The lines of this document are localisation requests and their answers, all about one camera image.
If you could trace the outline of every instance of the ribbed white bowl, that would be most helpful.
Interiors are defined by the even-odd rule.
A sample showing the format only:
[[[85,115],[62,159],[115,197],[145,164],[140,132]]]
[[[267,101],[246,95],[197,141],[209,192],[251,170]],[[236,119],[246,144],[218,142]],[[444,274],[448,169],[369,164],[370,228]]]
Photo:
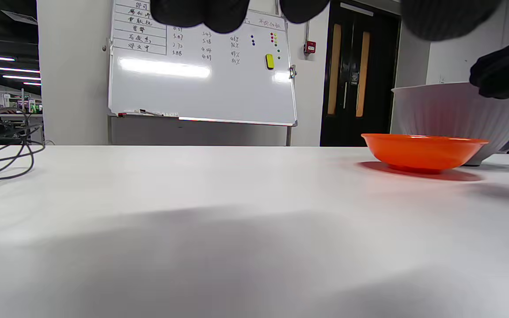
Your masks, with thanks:
[[[485,98],[470,83],[394,88],[394,115],[407,135],[448,136],[490,141],[469,160],[509,148],[509,99]]]

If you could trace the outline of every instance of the yellow magnet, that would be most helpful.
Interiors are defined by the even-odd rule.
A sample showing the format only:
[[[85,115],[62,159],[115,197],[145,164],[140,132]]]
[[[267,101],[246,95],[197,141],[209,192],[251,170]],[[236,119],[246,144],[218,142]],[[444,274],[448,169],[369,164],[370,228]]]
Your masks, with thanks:
[[[272,57],[272,54],[266,55],[266,67],[269,70],[272,70],[274,68],[274,58]]]

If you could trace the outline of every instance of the office desk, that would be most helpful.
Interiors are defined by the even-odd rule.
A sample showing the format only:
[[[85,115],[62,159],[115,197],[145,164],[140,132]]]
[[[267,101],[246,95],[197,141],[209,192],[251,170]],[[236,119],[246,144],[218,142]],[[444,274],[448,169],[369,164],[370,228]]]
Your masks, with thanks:
[[[509,318],[509,155],[48,147],[0,182],[8,317]]]
[[[44,143],[44,129],[42,128],[43,122],[42,122],[42,114],[26,114],[28,117],[29,124],[34,125],[41,125],[37,131],[32,133],[30,136],[30,139],[32,141],[37,141],[39,143]],[[23,122],[25,121],[25,115],[23,114],[0,114],[0,120],[2,121],[12,121],[17,122],[23,125]]]

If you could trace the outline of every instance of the ceiling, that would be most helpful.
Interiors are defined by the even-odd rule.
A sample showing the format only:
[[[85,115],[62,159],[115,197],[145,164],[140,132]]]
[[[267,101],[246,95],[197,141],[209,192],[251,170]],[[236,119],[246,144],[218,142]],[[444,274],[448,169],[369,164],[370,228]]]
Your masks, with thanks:
[[[38,68],[38,26],[13,20],[2,12],[10,11],[37,18],[36,0],[0,0],[0,57],[14,58],[14,62],[0,61],[0,67],[39,70]],[[2,75],[40,77],[38,73],[0,71],[0,85],[40,95],[41,88],[25,85],[19,79],[6,79]]]

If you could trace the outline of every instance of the orange bowl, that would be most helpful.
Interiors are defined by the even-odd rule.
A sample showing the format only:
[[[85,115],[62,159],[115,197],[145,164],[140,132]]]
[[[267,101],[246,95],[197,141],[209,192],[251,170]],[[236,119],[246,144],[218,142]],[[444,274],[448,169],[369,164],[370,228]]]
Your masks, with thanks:
[[[368,148],[378,160],[398,170],[440,173],[464,165],[489,143],[482,139],[364,133]]]

